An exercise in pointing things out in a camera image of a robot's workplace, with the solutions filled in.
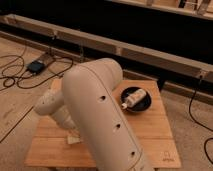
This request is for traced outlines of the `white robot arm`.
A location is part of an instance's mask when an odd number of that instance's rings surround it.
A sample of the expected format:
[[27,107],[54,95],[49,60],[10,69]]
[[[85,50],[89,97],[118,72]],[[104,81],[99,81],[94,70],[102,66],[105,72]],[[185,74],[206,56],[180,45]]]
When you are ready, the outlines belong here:
[[61,89],[46,91],[34,111],[64,129],[77,128],[99,171],[154,171],[112,95],[122,79],[113,59],[77,64],[64,74]]

